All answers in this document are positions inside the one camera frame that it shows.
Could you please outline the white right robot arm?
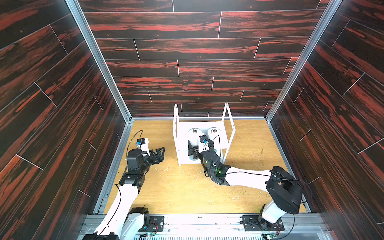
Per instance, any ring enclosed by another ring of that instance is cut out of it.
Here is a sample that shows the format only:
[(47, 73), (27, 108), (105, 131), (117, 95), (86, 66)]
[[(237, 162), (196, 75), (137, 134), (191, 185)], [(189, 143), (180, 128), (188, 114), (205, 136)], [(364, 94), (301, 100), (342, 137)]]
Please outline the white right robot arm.
[(214, 141), (200, 140), (198, 145), (188, 141), (188, 155), (199, 159), (207, 178), (220, 186), (243, 186), (269, 193), (272, 200), (258, 215), (257, 225), (270, 226), (285, 214), (296, 215), (302, 204), (303, 185), (283, 168), (272, 170), (243, 170), (221, 162)]

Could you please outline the aluminium left corner post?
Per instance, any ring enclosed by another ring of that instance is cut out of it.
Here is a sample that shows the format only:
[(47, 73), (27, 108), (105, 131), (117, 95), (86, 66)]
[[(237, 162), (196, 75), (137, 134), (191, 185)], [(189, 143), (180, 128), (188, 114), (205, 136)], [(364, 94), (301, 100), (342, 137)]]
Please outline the aluminium left corner post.
[(92, 30), (90, 28), (90, 25), (87, 22), (87, 19), (85, 17), (85, 14), (83, 13), (81, 6), (78, 1), (76, 0), (65, 0), (67, 6), (69, 7), (69, 10), (71, 14), (74, 17), (74, 20), (77, 24), (77, 26), (80, 29), (80, 32), (82, 36), (84, 37), (86, 44), (88, 45), (91, 54), (93, 55), (96, 64), (104, 77), (106, 84), (117, 103), (117, 106), (127, 124), (130, 124), (132, 121), (132, 115), (126, 106), (124, 99), (114, 81), (114, 78), (108, 68), (108, 65), (102, 55), (102, 52), (97, 44), (97, 41), (92, 33)]

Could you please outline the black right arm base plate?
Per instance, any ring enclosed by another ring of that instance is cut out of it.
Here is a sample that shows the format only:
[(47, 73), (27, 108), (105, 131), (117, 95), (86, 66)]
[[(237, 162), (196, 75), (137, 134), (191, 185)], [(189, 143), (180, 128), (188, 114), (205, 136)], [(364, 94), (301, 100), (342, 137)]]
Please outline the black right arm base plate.
[(285, 227), (279, 219), (275, 224), (262, 220), (258, 215), (243, 215), (240, 224), (246, 232), (281, 232)]

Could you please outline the white tea canister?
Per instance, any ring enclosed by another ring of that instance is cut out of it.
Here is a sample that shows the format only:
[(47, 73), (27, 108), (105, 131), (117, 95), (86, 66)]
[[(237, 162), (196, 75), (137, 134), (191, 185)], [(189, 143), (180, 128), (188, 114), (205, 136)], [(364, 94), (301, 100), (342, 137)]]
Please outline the white tea canister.
[(192, 128), (188, 132), (188, 149), (199, 147), (201, 144), (200, 136), (204, 133), (198, 128)]
[(214, 142), (215, 146), (217, 146), (220, 143), (220, 134), (220, 129), (212, 127), (208, 129), (207, 137)]

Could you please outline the white two-tier metal shelf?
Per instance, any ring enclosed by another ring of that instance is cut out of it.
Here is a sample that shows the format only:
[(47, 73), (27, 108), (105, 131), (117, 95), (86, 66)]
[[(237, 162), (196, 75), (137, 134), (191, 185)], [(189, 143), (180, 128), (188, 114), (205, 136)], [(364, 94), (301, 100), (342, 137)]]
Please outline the white two-tier metal shelf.
[[(228, 139), (225, 128), (225, 117), (229, 116), (232, 133)], [(214, 152), (225, 163), (236, 132), (231, 109), (225, 103), (223, 116), (220, 121), (194, 121), (181, 122), (178, 105), (174, 104), (173, 136), (175, 141), (178, 164), (194, 165), (200, 164), (199, 153), (209, 149), (209, 141), (213, 141)]]

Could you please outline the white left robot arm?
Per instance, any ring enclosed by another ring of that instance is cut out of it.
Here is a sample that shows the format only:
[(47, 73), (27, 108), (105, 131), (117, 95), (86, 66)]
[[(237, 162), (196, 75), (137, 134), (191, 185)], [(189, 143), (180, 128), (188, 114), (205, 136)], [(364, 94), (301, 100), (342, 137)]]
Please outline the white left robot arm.
[(147, 208), (131, 209), (144, 185), (145, 175), (152, 165), (164, 161), (165, 148), (143, 151), (133, 149), (127, 155), (127, 167), (119, 183), (117, 196), (107, 215), (93, 234), (84, 240), (132, 240), (138, 232), (151, 228)]

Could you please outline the aluminium corner post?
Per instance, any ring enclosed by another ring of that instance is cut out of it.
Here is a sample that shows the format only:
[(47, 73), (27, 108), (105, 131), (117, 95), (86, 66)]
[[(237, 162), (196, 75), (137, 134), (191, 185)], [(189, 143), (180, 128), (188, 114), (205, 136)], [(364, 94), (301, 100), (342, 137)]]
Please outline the aluminium corner post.
[(314, 31), (311, 34), (306, 46), (304, 47), (291, 73), (289, 74), (287, 81), (284, 84), (281, 92), (279, 93), (274, 105), (272, 106), (272, 108), (270, 109), (270, 111), (266, 116), (266, 121), (268, 125), (271, 124), (274, 115), (276, 114), (280, 105), (283, 103), (284, 98), (288, 94), (289, 90), (291, 89), (296, 78), (300, 74), (302, 68), (304, 67), (305, 63), (307, 62), (312, 51), (316, 47), (318, 41), (320, 40), (321, 36), (323, 35), (324, 31), (326, 30), (327, 26), (329, 25), (330, 21), (332, 20), (333, 16), (335, 15), (341, 3), (342, 3), (342, 0), (332, 0), (329, 2), (327, 7), (325, 8), (322, 16), (319, 19), (319, 22), (314, 28)]
[(102, 55), (102, 52), (97, 44), (97, 41), (92, 33), (92, 30), (90, 28), (90, 25), (87, 22), (87, 19), (85, 17), (85, 14), (83, 13), (81, 6), (78, 1), (76, 0), (65, 0), (67, 6), (69, 7), (69, 10), (71, 14), (74, 17), (74, 20), (77, 24), (77, 26), (80, 29), (80, 32), (82, 36), (84, 37), (86, 44), (88, 45), (91, 54), (93, 55), (96, 64), (104, 77), (106, 84), (117, 103), (117, 106), (127, 124), (130, 124), (132, 121), (132, 115), (126, 106), (124, 99), (114, 81), (114, 78), (108, 68), (108, 65)]

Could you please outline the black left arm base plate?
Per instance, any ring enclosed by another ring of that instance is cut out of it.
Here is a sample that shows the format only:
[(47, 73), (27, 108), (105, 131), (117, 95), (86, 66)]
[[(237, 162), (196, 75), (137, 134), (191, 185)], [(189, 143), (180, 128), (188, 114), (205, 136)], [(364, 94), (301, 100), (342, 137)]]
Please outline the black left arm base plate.
[(160, 215), (145, 215), (144, 225), (139, 230), (143, 233), (158, 233), (164, 230), (165, 217)]

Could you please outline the aluminium right corner post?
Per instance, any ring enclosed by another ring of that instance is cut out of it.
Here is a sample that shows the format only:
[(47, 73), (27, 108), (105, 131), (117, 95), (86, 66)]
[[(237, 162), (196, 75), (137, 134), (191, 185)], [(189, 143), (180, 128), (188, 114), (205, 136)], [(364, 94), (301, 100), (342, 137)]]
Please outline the aluminium right corner post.
[(307, 62), (312, 51), (316, 47), (318, 41), (320, 40), (321, 36), (323, 35), (324, 31), (326, 30), (327, 26), (329, 25), (330, 21), (332, 20), (333, 16), (335, 15), (341, 3), (342, 3), (342, 0), (332, 0), (329, 2), (327, 7), (325, 8), (322, 16), (319, 19), (319, 22), (314, 28), (314, 31), (311, 34), (306, 46), (304, 47), (291, 73), (289, 74), (287, 81), (284, 84), (281, 92), (279, 93), (274, 105), (272, 106), (272, 108), (270, 109), (270, 111), (266, 116), (266, 121), (268, 125), (271, 124), (274, 115), (276, 114), (280, 105), (283, 103), (284, 98), (288, 94), (289, 90), (291, 89), (296, 78), (300, 74), (302, 68), (304, 67), (305, 63)]

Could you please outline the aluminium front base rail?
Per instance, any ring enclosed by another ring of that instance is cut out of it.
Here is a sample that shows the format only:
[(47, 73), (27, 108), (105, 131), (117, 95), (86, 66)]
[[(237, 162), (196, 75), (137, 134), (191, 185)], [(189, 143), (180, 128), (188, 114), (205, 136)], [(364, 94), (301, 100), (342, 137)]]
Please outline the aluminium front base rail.
[(243, 215), (256, 214), (164, 214), (164, 230), (138, 232), (133, 240), (333, 240), (335, 237), (319, 214), (284, 215), (281, 232), (246, 232)]

